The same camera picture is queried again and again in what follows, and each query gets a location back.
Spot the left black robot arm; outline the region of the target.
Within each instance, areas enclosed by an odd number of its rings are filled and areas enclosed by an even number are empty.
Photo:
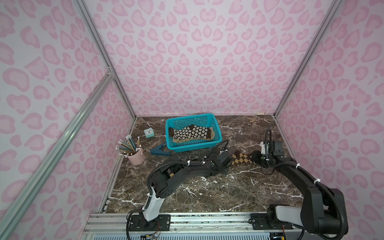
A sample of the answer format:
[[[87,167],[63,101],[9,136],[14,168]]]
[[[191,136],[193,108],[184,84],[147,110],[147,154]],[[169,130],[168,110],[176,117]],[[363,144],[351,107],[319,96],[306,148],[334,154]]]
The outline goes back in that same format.
[[[149,223],[160,227],[157,221],[164,200],[171,196],[185,180],[195,177],[214,177],[218,174],[226,175],[232,164],[232,156],[228,152],[228,140],[215,145],[209,154],[203,158],[181,160],[170,157],[163,164],[154,169],[147,177],[149,190],[146,204],[127,215],[126,232],[134,230],[134,213],[138,213],[139,227],[149,228]]]

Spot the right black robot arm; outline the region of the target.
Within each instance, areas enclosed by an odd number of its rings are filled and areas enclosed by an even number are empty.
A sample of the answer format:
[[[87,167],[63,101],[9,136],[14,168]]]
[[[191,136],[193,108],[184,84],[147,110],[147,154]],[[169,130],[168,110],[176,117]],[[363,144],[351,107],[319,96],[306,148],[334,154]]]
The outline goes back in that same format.
[[[349,230],[343,193],[327,187],[295,159],[286,157],[282,142],[272,139],[271,129],[266,130],[261,148],[252,153],[251,160],[284,175],[304,198],[300,208],[271,204],[266,217],[269,227],[277,229],[289,224],[324,240],[341,240]]]

